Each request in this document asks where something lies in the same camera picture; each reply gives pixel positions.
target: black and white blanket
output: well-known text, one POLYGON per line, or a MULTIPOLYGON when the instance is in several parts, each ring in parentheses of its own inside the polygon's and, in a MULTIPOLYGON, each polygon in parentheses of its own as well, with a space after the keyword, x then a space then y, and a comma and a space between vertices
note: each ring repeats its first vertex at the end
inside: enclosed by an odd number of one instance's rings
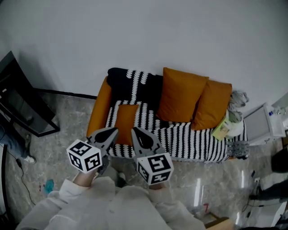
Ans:
MULTIPOLYGON (((227 143, 247 141, 246 129, 232 140, 219 141, 211 136, 212 128, 192 130, 191 123, 175 123, 160 120, 156 116, 162 93, 163 77, 150 73, 112 68, 107 83, 112 88, 111 107, 106 127, 113 127, 119 105, 139 105, 134 126, 154 133, 171 157, 178 161, 221 162, 229 158, 227 143)), ((131 146, 116 144, 111 156, 132 158, 131 146)))

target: orange cushion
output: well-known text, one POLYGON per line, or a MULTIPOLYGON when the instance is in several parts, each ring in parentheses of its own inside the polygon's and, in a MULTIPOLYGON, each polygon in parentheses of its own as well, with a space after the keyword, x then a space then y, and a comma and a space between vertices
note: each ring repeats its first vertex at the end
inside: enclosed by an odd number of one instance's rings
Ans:
POLYGON ((132 146, 131 129, 134 126, 135 114, 139 105, 120 105, 115 127, 119 129, 116 144, 132 146))
POLYGON ((157 116, 165 121, 190 122, 208 77, 164 67, 157 116))
POLYGON ((199 100, 192 129, 216 127, 226 113, 231 93, 231 84, 209 80, 199 100))
POLYGON ((110 101, 111 87, 107 83, 107 77, 105 77, 90 117, 90 122, 87 129, 87 137, 89 137, 95 130, 105 127, 110 110, 110 101))

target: marble floor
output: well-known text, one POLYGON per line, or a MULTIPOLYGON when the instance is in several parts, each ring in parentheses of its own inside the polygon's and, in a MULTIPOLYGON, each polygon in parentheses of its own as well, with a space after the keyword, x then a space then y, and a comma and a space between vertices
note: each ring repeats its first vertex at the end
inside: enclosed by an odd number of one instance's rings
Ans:
MULTIPOLYGON (((37 158, 37 163, 30 165, 22 162, 23 180, 34 203, 46 197, 43 185, 47 180, 53 179, 54 190, 58 190, 65 178, 72 179, 77 174, 77 170, 69 164, 66 148, 75 139, 85 136, 95 102, 92 99, 48 93, 42 94, 42 97, 56 112, 61 131, 45 137, 32 136, 30 151, 37 158)), ((255 171, 254 178, 263 178, 266 184, 286 179, 287 174, 271 171, 271 156, 279 148, 281 149, 279 142, 251 147, 251 154, 247 160, 234 159, 221 164, 174 162, 175 171, 169 186, 174 197, 197 218, 205 219, 208 206, 207 211, 220 217, 231 218, 237 223, 236 228, 243 224, 254 226, 261 208, 253 208, 248 220, 246 215, 251 207, 242 212, 254 187, 251 174, 255 171)), ((146 186, 135 172, 131 160, 113 159, 112 164, 125 173, 129 184, 146 186)), ((6 191, 8 204, 16 222, 20 222, 33 208, 28 192, 21 183, 21 175, 21 169, 15 159, 7 155, 6 191)))

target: sofa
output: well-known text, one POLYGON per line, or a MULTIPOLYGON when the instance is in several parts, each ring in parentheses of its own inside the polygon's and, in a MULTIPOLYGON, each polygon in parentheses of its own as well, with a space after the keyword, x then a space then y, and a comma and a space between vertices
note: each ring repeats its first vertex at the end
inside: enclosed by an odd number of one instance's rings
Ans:
POLYGON ((112 68, 98 93, 87 136, 97 129, 118 127, 118 141, 108 154, 132 158, 131 128, 136 126, 154 133, 173 160, 223 162, 231 157, 231 144, 247 142, 245 123, 237 137, 219 141, 212 136, 231 91, 230 84, 168 68, 163 76, 112 68))

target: red object on floor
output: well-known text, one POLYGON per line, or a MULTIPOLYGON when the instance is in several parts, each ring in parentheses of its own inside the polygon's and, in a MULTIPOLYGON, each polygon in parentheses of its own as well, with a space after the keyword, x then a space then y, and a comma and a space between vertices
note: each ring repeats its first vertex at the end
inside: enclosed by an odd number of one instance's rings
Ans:
POLYGON ((209 204, 208 203, 204 203, 203 205, 206 206, 205 213, 207 213, 209 204))

